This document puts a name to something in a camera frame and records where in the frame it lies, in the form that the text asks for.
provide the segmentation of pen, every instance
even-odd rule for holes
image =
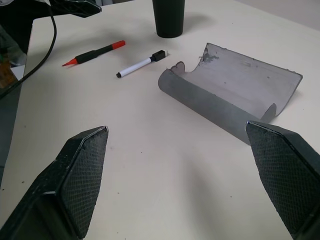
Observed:
[[[164,50],[158,51],[158,52],[152,54],[152,56],[147,58],[146,60],[143,60],[133,66],[128,67],[125,70],[118,72],[116,74],[116,76],[120,79],[120,78],[134,72],[135,70],[140,69],[140,68],[142,68],[152,62],[158,62],[158,61],[164,59],[166,56],[168,56],[168,51],[164,51]]]
[[[72,64],[83,64],[91,59],[95,59],[96,57],[100,56],[101,54],[105,54],[105,53],[110,52],[112,50],[121,48],[124,45],[126,45],[126,42],[122,40],[122,41],[118,41],[114,44],[102,47],[97,50],[88,51],[88,52],[83,53],[79,56],[76,56],[74,59],[70,60],[66,64],[63,64],[62,67],[72,65]]]

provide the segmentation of black object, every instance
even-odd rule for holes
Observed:
[[[95,0],[49,0],[53,9],[86,18],[102,11]]]
[[[0,94],[0,100],[3,99],[5,96],[7,96],[9,93],[11,93],[13,90],[15,90],[18,86],[20,86],[32,74],[34,74],[47,61],[48,57],[50,56],[52,49],[54,48],[54,45],[56,43],[56,39],[57,39],[57,26],[56,26],[56,21],[55,21],[54,14],[52,12],[51,7],[49,5],[47,5],[47,8],[48,8],[48,12],[50,14],[52,25],[53,25],[53,38],[52,38],[52,42],[51,42],[51,45],[49,47],[48,52],[46,53],[44,58],[41,60],[41,62],[39,62],[39,64],[34,67],[34,69],[32,69],[25,76],[23,76],[23,78],[21,78],[20,81],[17,81],[16,83],[10,85],[4,92],[2,92]]]
[[[73,14],[82,18],[92,16],[102,11],[93,0],[49,0],[51,6],[34,0],[15,0],[11,4],[0,7],[0,23],[9,35],[18,43],[21,50],[27,53],[33,20],[50,16],[53,24],[53,39],[51,46],[41,62],[26,74],[20,81],[8,87],[0,94],[0,100],[11,93],[48,59],[57,38],[57,27],[54,15]]]
[[[320,239],[320,155],[297,133],[249,121],[262,184],[295,240]]]
[[[154,54],[152,54],[152,57],[150,57],[152,62],[158,62],[166,57],[166,52],[163,50],[160,50]]]
[[[171,39],[184,31],[185,0],[152,0],[156,33]]]
[[[34,180],[0,230],[0,240],[79,240],[100,191],[108,129],[70,138]]]

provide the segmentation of red pen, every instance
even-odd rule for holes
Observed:
[[[102,47],[97,50],[88,51],[88,52],[83,53],[79,56],[76,56],[74,59],[70,60],[66,64],[63,64],[62,67],[72,65],[72,64],[83,64],[91,59],[95,59],[96,57],[100,56],[101,54],[105,54],[105,53],[110,52],[112,50],[121,48],[124,45],[126,45],[126,42],[122,40],[122,41],[118,41],[114,44]]]

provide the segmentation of floor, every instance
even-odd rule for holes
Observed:
[[[320,31],[319,0],[236,0],[270,14],[294,21]],[[0,101],[0,182],[8,157],[20,90]]]

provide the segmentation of black cup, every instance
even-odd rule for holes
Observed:
[[[152,0],[156,33],[161,38],[179,37],[184,31],[185,0]]]

